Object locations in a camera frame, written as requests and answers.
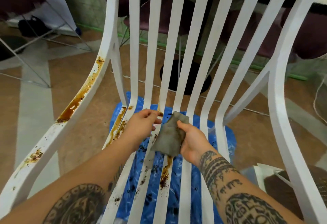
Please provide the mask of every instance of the green baseboard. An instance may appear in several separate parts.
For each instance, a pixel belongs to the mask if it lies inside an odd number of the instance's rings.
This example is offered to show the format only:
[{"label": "green baseboard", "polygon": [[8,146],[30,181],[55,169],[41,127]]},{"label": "green baseboard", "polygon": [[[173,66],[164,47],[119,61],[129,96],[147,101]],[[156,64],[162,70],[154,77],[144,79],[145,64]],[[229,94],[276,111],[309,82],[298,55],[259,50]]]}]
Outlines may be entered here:
[{"label": "green baseboard", "polygon": [[[84,25],[84,24],[76,24],[76,25],[77,25],[77,26],[84,27],[84,28],[89,28],[89,29],[93,29],[93,30],[96,30],[96,31],[103,32],[103,29],[100,29],[100,28],[90,27],[90,26],[87,26],[87,25]],[[121,34],[121,33],[118,33],[118,36],[119,36],[119,37],[123,37],[124,35]],[[144,42],[144,43],[147,44],[147,39],[140,38],[140,41],[141,41],[141,42]],[[161,47],[167,47],[167,44],[160,43],[160,42],[158,42],[157,45],[158,45],[158,46],[161,46]],[[185,52],[185,47],[182,47],[181,51],[182,51],[182,52]],[[199,55],[199,56],[203,56],[203,52],[202,52],[202,51],[197,51],[197,55]],[[231,64],[233,64],[233,65],[239,65],[240,62],[239,62],[239,61],[236,61],[236,60],[232,60],[232,61],[231,61]],[[250,66],[250,68],[251,68],[251,69],[260,70],[260,71],[263,69],[262,66],[254,65],[254,64],[252,64],[252,65]],[[308,80],[307,77],[300,76],[300,75],[295,75],[295,74],[290,74],[289,77],[290,77],[290,78],[297,79],[297,80],[301,80],[301,81],[307,81],[307,80]]]}]

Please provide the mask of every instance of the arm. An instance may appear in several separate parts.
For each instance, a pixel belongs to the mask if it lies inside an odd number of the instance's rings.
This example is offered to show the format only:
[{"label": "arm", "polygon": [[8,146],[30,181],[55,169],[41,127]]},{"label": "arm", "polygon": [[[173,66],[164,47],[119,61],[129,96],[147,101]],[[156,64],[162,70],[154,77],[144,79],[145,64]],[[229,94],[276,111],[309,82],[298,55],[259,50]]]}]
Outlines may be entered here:
[{"label": "arm", "polygon": [[182,156],[199,168],[225,224],[303,224],[292,212],[253,185],[208,142],[204,133],[178,121],[186,132]]},{"label": "arm", "polygon": [[159,112],[132,116],[119,139],[14,208],[0,220],[9,223],[95,223],[130,154],[148,137]]}]

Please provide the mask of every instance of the white rocking chair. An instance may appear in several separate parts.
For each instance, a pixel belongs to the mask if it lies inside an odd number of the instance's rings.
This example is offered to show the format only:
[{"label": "white rocking chair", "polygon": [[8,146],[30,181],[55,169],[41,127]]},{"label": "white rocking chair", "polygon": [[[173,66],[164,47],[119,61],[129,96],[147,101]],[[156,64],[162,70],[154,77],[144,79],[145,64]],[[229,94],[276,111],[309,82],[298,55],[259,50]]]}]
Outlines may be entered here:
[{"label": "white rocking chair", "polygon": [[[163,112],[165,109],[168,84],[172,69],[175,47],[178,37],[178,28],[180,24],[182,5],[184,0],[173,0],[169,34],[167,40],[167,49],[165,56],[165,64],[163,68],[163,76],[161,90],[159,96],[158,110]],[[220,61],[217,73],[212,81],[211,88],[202,107],[200,115],[200,128],[208,137],[208,114],[210,107],[214,102],[215,96],[223,81],[225,73],[231,63],[233,55],[237,49],[237,45],[245,30],[247,22],[254,10],[258,0],[245,0],[231,34],[229,42],[226,46],[223,57]],[[201,66],[196,78],[194,89],[188,104],[187,115],[192,117],[194,109],[199,98],[199,94],[206,78],[206,74],[210,67],[210,62],[214,55],[218,39],[223,28],[228,10],[232,0],[220,0],[215,19],[210,31],[210,36],[206,44],[204,55],[202,57]],[[230,83],[230,86],[223,98],[222,103],[217,111],[215,118],[215,131],[217,136],[218,151],[227,160],[229,160],[226,133],[224,126],[227,125],[241,110],[259,93],[259,91],[268,83],[268,105],[270,110],[270,118],[273,131],[276,137],[281,156],[283,158],[288,175],[294,187],[298,202],[307,223],[323,224],[327,223],[327,209],[322,201],[322,198],[315,186],[315,183],[309,173],[300,149],[297,145],[295,137],[292,133],[291,126],[288,121],[285,102],[284,102],[284,75],[287,66],[287,58],[290,54],[293,41],[301,26],[306,13],[308,12],[313,0],[296,0],[292,11],[290,12],[287,21],[280,34],[273,57],[267,63],[265,68],[260,72],[256,80],[252,83],[249,89],[244,93],[235,106],[229,111],[227,108],[234,97],[247,69],[249,68],[255,54],[257,53],[261,42],[266,36],[269,27],[275,19],[284,0],[270,0],[267,9],[260,21],[260,24],[248,46],[247,51]],[[145,79],[145,101],[143,108],[150,108],[152,98],[152,85],[155,68],[155,57],[158,39],[158,26],[160,16],[161,0],[151,0],[150,6],[150,25],[149,25],[149,43],[147,49],[147,64],[146,64],[146,79]],[[184,62],[181,69],[181,77],[178,82],[173,111],[179,111],[182,103],[183,93],[188,78],[191,61],[193,59],[194,50],[196,47],[200,26],[202,23],[207,0],[196,0],[194,15],[192,19],[190,34],[187,40]],[[138,60],[139,60],[139,15],[140,15],[140,0],[129,0],[130,4],[130,68],[131,68],[131,99],[128,105],[125,90],[123,87],[123,75],[119,54],[119,43],[117,38],[117,11],[118,0],[107,0],[106,21],[103,33],[103,39],[96,58],[96,62],[90,72],[90,75],[79,93],[72,100],[69,106],[64,110],[56,123],[50,127],[43,138],[37,143],[35,148],[28,154],[26,159],[22,161],[20,166],[15,170],[10,177],[5,188],[0,196],[0,218],[5,216],[10,210],[22,201],[25,201],[31,187],[39,173],[50,160],[54,152],[59,148],[60,140],[76,123],[86,106],[94,96],[103,76],[107,69],[109,60],[112,62],[113,73],[116,80],[117,89],[123,107],[120,115],[117,118],[110,135],[108,136],[104,147],[110,144],[114,137],[118,137],[121,132],[120,124],[122,121],[128,122],[133,115],[137,103],[138,96]],[[149,146],[152,145],[155,134],[158,133],[160,125],[153,131],[153,135],[149,141]],[[128,180],[129,171],[132,166],[135,153],[131,154],[127,160],[125,167],[120,175],[117,186],[114,189],[106,210],[104,212],[101,223],[112,224],[115,220],[119,204],[117,198],[121,199],[126,181]],[[145,201],[146,191],[148,188],[150,170],[152,168],[154,152],[147,149],[143,169],[140,175],[140,180],[137,185],[137,195],[134,197],[133,205],[130,211],[128,224],[139,224],[141,220],[143,204]],[[164,158],[164,165],[172,164],[173,161],[167,161],[167,156]],[[170,178],[172,166],[168,166],[168,187],[160,188],[158,192],[156,209],[154,213],[153,223],[165,223],[166,209],[168,202],[168,191],[170,186]],[[191,164],[183,160],[182,162],[182,180],[181,194],[179,201],[178,223],[190,223],[190,203],[191,203]],[[206,187],[204,179],[201,182],[202,188],[202,223],[214,223],[213,202],[209,191]]]}]

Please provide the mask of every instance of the gray cloth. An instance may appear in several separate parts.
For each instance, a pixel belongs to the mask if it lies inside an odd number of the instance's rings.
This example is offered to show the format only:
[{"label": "gray cloth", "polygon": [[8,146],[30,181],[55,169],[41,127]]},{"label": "gray cloth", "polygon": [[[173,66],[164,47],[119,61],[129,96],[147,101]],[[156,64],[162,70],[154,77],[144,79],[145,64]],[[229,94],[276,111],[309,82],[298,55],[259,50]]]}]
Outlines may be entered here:
[{"label": "gray cloth", "polygon": [[188,124],[189,117],[174,111],[170,119],[161,127],[151,150],[159,151],[169,156],[178,156],[181,151],[185,132],[177,127],[177,121]]}]

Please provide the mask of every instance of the hand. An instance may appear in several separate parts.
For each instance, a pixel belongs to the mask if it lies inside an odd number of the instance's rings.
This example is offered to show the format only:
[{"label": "hand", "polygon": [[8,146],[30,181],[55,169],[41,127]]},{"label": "hand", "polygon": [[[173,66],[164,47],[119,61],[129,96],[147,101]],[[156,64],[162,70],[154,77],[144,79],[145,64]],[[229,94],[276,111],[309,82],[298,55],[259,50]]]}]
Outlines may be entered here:
[{"label": "hand", "polygon": [[177,126],[186,132],[181,147],[181,154],[184,159],[199,168],[200,159],[203,153],[212,150],[217,152],[209,143],[204,133],[191,124],[177,121]]},{"label": "hand", "polygon": [[129,142],[133,141],[133,151],[136,151],[141,142],[156,129],[153,124],[161,123],[161,120],[157,118],[159,113],[157,110],[145,109],[135,113],[129,119],[121,137]]}]

